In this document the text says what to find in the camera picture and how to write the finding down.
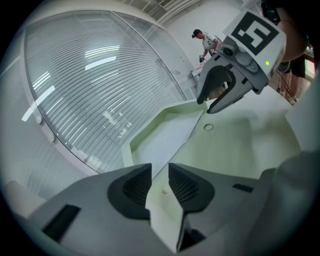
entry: white robot body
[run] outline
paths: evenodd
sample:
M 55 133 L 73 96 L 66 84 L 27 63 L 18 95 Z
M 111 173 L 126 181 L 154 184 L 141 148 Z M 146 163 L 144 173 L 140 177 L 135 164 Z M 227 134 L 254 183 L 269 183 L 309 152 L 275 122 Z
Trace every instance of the white robot body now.
M 210 92 L 228 88 L 207 111 L 217 113 L 253 90 L 260 94 L 269 83 L 285 52 L 286 35 L 267 19 L 242 11 L 223 31 L 225 40 L 203 67 L 197 87 L 201 104 Z

